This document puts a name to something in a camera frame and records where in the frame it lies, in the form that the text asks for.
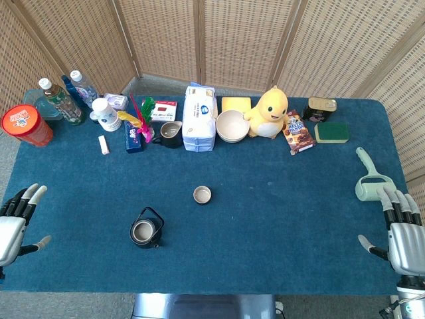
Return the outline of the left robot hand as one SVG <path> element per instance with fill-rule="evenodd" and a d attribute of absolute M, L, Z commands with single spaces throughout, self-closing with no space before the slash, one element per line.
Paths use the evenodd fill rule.
<path fill-rule="evenodd" d="M 22 246 L 25 232 L 47 186 L 34 183 L 8 199 L 1 206 L 1 269 L 17 257 L 44 249 L 50 242 L 47 235 L 39 242 Z"/>

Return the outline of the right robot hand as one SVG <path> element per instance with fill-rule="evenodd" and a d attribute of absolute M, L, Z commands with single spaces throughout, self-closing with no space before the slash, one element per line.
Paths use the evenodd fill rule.
<path fill-rule="evenodd" d="M 365 236 L 357 238 L 370 254 L 388 261 L 395 273 L 424 276 L 424 226 L 413 197 L 384 186 L 377 190 L 388 235 L 388 249 L 372 244 Z"/>

